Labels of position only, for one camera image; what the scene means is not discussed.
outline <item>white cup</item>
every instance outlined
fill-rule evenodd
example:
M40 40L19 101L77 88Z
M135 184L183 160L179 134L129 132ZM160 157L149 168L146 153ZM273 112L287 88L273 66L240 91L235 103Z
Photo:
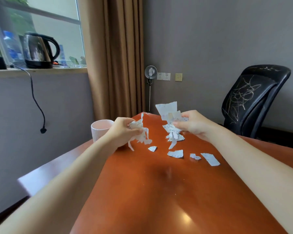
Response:
M109 130L109 128L114 124L112 120L99 120L91 124L91 133L93 142L96 142Z

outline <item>hand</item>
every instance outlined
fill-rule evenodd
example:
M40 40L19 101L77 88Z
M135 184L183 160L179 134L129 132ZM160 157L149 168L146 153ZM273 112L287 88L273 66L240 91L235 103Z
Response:
M108 132L103 136L109 138L113 145L116 148L123 146L128 143L128 141L136 135L139 135L143 132L142 129L129 129L128 125L130 122L135 121L132 118L118 117L116 118L112 127Z
M204 117L197 110L187 111L181 113L182 117L188 117L189 120L186 122L176 121L173 125L183 131L189 131L195 134L200 139L210 142L210 136L220 125L212 122L211 120Z

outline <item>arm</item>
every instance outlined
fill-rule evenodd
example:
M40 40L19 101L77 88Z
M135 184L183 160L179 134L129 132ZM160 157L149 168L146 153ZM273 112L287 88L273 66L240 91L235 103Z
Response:
M69 233L89 197L107 158L141 129L130 130L131 118L117 118L109 131L74 163L0 225L0 233Z
M174 122L184 131L210 142L288 233L293 233L293 169L256 149L197 111Z

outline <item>brown curtain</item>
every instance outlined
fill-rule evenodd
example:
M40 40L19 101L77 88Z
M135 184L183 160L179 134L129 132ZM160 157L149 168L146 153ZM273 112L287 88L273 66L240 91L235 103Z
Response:
M145 111L142 0L78 0L96 120Z

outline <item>wooden table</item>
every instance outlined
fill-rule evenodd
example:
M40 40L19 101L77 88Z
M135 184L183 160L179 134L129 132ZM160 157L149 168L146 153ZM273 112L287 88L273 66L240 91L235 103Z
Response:
M184 159L169 157L165 121L145 113L143 123L152 144L133 141L134 152L124 146L107 160L71 233L286 233L211 144L187 134L172 149L183 149ZM293 149L244 139L293 167ZM18 181L34 195L91 144L84 143ZM158 149L153 153L149 146ZM212 153L221 165L212 167L204 158L192 160L190 153Z

